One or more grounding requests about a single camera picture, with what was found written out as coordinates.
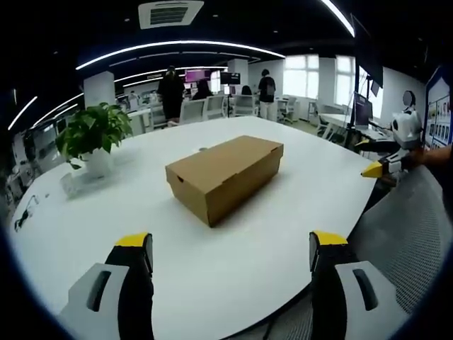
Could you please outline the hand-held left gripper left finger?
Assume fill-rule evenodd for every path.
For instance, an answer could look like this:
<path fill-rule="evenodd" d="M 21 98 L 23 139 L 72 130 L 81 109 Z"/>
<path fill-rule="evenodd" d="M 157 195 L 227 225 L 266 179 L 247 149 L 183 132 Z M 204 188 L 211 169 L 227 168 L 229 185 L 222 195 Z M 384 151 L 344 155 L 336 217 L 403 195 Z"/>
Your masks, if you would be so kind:
<path fill-rule="evenodd" d="M 69 289 L 59 322 L 74 339 L 153 339 L 152 276 L 152 235 L 123 237 Z"/>

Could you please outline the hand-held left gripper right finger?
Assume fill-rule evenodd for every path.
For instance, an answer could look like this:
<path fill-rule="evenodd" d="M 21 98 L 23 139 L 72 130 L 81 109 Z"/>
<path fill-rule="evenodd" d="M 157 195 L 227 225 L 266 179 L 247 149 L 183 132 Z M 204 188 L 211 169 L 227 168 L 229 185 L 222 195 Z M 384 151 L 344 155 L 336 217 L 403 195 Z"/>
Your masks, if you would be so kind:
<path fill-rule="evenodd" d="M 390 339 L 407 320 L 395 286 L 347 239 L 309 233 L 312 339 Z"/>

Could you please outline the person's right hand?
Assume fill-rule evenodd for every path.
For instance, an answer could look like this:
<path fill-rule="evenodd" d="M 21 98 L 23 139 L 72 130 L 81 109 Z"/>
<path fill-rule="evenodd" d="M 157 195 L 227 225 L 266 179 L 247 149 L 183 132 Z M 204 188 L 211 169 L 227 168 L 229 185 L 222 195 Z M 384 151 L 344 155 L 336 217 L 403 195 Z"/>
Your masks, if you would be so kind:
<path fill-rule="evenodd" d="M 424 149 L 414 149 L 413 151 L 409 152 L 408 155 L 405 157 L 405 168 L 406 169 L 414 169 L 417 166 L 424 165 L 426 162 L 426 158 L 428 155 L 428 151 Z"/>

